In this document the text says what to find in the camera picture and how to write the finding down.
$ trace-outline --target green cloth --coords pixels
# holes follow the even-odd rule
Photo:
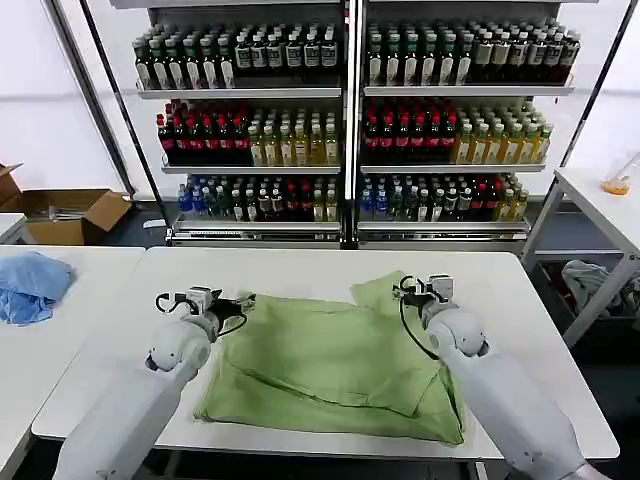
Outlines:
[[[354,285],[357,305],[256,295],[246,325],[224,338],[195,417],[462,443],[449,370],[400,321],[392,286],[403,276]],[[415,308],[406,314],[419,336]]]

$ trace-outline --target wrinkled fabric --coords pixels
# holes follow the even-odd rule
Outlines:
[[[26,325],[51,318],[71,272],[70,265],[38,252],[0,257],[0,320]]]
[[[357,305],[256,295],[247,324],[224,338],[195,417],[462,443],[449,370],[400,321],[392,286],[402,276],[355,285]],[[420,338],[417,312],[406,313]]]

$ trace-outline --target blue towel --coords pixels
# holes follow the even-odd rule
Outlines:
[[[25,325],[50,318],[71,283],[71,271],[37,252],[0,257],[0,320]]]

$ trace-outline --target gray floor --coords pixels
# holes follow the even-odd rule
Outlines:
[[[555,214],[543,232],[540,248],[613,249],[606,237],[581,213],[570,206]],[[131,212],[104,239],[105,245],[151,247],[164,245],[164,228],[143,229],[145,221],[160,218],[154,209]],[[558,329],[563,331],[571,321],[566,304],[559,299],[538,270],[532,282]],[[596,465],[615,480],[640,479],[640,332],[628,322],[598,321],[583,340],[572,350],[587,383],[603,410],[621,446],[618,459]],[[37,440],[16,478],[51,478],[59,444]],[[167,462],[166,452],[154,451],[146,461],[147,467],[161,473]],[[492,465],[501,470],[500,465]],[[465,478],[459,466],[425,462],[379,460],[292,458],[274,456],[246,456],[238,454],[186,453],[178,471],[191,478],[244,479],[402,479],[454,480]]]

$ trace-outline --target cardboard box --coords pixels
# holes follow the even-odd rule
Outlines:
[[[27,216],[27,226],[34,239],[42,245],[97,245],[131,208],[121,194],[108,189],[91,190],[27,190],[20,191],[11,178],[19,165],[0,165],[0,212],[20,212]],[[78,220],[30,219],[57,208],[84,210]]]

